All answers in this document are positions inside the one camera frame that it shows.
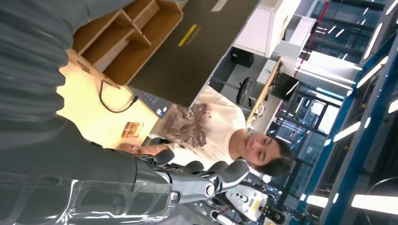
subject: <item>wooden table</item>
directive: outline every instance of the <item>wooden table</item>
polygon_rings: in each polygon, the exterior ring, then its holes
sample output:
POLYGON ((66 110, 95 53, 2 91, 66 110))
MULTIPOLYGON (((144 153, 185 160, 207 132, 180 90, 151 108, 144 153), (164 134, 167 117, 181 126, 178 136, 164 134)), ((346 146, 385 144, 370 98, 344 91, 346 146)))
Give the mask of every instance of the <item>wooden table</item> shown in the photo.
POLYGON ((276 63, 274 69, 271 71, 271 74, 267 80, 267 82, 264 85, 263 90, 261 91, 259 97, 257 98, 256 104, 254 104, 252 111, 250 112, 249 117, 247 117, 246 120, 246 125, 252 124, 253 122, 253 115, 257 108, 259 107, 260 103, 265 101, 265 97, 269 94, 269 89, 271 88, 271 83, 274 80, 276 74, 278 73, 278 68, 279 65, 281 64, 281 58, 278 59, 278 62, 276 63))
MULTIPOLYGON (((99 101, 100 79, 72 63, 60 71, 66 77, 66 84, 59 87, 57 92, 64 97, 65 107, 58 114, 74 122, 85 139, 106 148, 116 148, 125 142, 140 145, 158 120, 141 101, 137 101, 123 113, 109 112, 99 101), (127 122, 144 123, 139 137, 121 138, 127 122)), ((130 90, 104 85, 103 100, 111 109, 124 109, 131 99, 130 90)))

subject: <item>stool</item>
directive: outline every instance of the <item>stool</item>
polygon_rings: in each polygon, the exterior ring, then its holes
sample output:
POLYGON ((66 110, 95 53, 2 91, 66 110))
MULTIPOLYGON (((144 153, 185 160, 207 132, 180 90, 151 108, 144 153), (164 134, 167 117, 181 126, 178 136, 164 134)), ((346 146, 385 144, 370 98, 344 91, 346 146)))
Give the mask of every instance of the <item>stool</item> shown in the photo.
POLYGON ((243 80, 243 82, 239 83, 240 86, 236 86, 230 83, 227 83, 217 77, 211 77, 210 78, 212 81, 217 82, 217 83, 222 83, 224 85, 227 85, 229 87, 235 88, 238 90, 237 92, 237 98, 236 98, 236 103, 238 105, 242 105, 243 103, 246 102, 246 100, 249 99, 249 90, 254 84, 254 80, 250 77, 247 77, 243 80))

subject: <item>monitor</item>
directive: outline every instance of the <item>monitor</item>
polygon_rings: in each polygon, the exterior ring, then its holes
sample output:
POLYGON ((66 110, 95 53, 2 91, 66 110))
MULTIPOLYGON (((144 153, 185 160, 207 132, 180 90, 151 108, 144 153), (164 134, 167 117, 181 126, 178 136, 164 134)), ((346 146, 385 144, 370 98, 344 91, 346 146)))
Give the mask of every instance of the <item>monitor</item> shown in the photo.
POLYGON ((299 83, 300 81, 292 76, 285 73, 278 74, 275 77, 271 95, 280 98, 283 101, 289 101, 294 91, 299 86, 299 83))

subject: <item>man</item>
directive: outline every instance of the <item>man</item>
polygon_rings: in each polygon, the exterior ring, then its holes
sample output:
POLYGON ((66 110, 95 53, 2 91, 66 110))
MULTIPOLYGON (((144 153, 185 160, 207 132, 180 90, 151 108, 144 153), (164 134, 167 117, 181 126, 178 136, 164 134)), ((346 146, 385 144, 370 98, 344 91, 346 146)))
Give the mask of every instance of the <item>man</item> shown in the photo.
POLYGON ((172 106, 165 117, 158 120, 151 137, 161 137, 173 144, 147 147, 123 144, 120 150, 155 155, 171 149, 176 158, 180 158, 175 163, 186 165, 199 159, 205 168, 218 161, 230 164, 242 157, 270 176, 289 172, 293 164, 290 148, 285 142, 263 134, 248 135, 241 109, 209 86, 204 88, 191 109, 172 106))

